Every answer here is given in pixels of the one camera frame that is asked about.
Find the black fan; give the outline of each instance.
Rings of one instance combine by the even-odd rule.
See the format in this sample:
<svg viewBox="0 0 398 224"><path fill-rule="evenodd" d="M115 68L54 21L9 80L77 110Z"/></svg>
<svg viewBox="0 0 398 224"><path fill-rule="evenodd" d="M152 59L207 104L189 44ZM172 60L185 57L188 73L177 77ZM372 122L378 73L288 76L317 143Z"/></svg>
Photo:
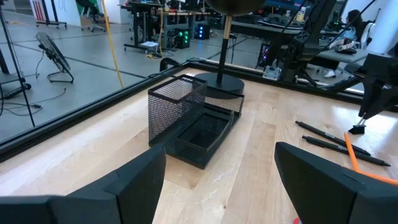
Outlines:
<svg viewBox="0 0 398 224"><path fill-rule="evenodd" d="M59 72L54 72L51 73L50 75L47 75L48 80L50 82L67 82L67 83L73 83L74 77L70 73L70 66L65 59L65 57L62 55L61 51L58 49L58 47L55 45L55 43L52 41L51 37L46 34L45 32L38 32L36 34L36 39L39 41L39 47L45 51L45 54L47 57L52 60L55 65L59 68ZM52 80L50 77L53 75L57 75L59 73L68 73L72 80L70 81L63 81L63 80Z"/></svg>

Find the lamp base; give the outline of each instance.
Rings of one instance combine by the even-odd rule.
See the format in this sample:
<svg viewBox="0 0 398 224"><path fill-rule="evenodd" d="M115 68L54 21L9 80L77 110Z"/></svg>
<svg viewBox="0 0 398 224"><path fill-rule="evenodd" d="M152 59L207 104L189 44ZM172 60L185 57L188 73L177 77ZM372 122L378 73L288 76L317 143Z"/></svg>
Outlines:
<svg viewBox="0 0 398 224"><path fill-rule="evenodd" d="M219 90L231 91L233 93L237 93L242 95L244 89L244 83L242 80L229 76L223 75L223 81L221 84L217 83L217 73L201 73L196 75L195 77L200 78L202 80L207 81L207 85L213 88L217 88Z"/></svg>

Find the pen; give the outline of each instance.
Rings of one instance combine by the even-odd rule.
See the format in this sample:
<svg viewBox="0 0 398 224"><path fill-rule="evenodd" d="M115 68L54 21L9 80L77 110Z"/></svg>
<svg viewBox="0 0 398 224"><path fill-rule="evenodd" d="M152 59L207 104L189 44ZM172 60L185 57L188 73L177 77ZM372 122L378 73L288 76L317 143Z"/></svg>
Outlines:
<svg viewBox="0 0 398 224"><path fill-rule="evenodd" d="M317 135L319 135L319 136L322 136L322 137L324 137L324 138L326 138L326 139L329 139L329 140L331 140L331 141L333 141L333 142L339 144L340 146L343 146L343 147L346 146L346 142L345 142L344 140L338 138L338 137L334 137L334 136L331 135L331 134L328 134L328 133L326 133L326 132L323 132L323 131L321 131L321 130L319 130L319 129L317 129L317 128L314 128L313 126L310 126L310 125L308 125L308 124L306 124L306 123L303 123L303 122L301 122L301 121L296 121L296 124L298 124L300 127L304 128L304 129L306 129L306 130L308 130L308 131L311 131L312 133L315 133L315 134L317 134ZM354 149L354 151L356 151L356 152L360 152L360 153L363 153L363 154L368 155L368 156L371 155L370 153L366 152L365 150L361 149L361 148L358 147L358 146L354 146L354 145L353 145L353 149Z"/></svg>
<svg viewBox="0 0 398 224"><path fill-rule="evenodd" d="M335 144L332 144L332 143L328 143L328 142L325 142L325 141L322 141L322 140L319 140L319 139L316 139L316 138L313 138L313 137L310 137L310 136L303 136L303 138L305 140L307 140L307 142L310 143L310 144L313 144L313 145L316 145L316 146L320 146L320 147L325 147L325 148L334 150L336 152L340 152L340 153L349 155L349 152L348 152L346 147L338 146L338 145L335 145ZM371 157L371 156L367 156L367 155L362 154L362 153L355 153L355 156L356 156L357 159L361 159L363 161L370 162L370 163L375 164L375 165L391 166L390 164L386 163L385 161L383 161L381 159L374 158L374 157Z"/></svg>

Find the black mesh desk organizer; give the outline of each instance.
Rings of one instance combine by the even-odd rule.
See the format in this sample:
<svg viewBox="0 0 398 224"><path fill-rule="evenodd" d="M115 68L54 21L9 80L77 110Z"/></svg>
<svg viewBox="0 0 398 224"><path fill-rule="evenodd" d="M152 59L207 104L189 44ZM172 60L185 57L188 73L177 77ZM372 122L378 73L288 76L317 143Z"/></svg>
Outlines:
<svg viewBox="0 0 398 224"><path fill-rule="evenodd" d="M241 115L244 96L182 75L148 91L149 145L204 169ZM222 99L209 96L225 96Z"/></svg>

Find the wooden table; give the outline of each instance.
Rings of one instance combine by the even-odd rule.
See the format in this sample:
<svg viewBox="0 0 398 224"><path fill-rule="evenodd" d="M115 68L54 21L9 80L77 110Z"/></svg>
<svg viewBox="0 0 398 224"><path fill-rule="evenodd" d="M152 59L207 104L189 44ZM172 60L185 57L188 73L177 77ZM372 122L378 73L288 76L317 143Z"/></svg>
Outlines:
<svg viewBox="0 0 398 224"><path fill-rule="evenodd" d="M181 73L197 74L187 69ZM285 141L337 164L349 157L308 144L296 120L341 137L359 106L244 81L243 115L205 170L167 156L154 223L292 223L297 214L280 181L274 146ZM117 169L148 147L147 91L0 164L0 195L68 194ZM362 170L398 179L398 115L370 119L353 144L392 164L358 161Z"/></svg>

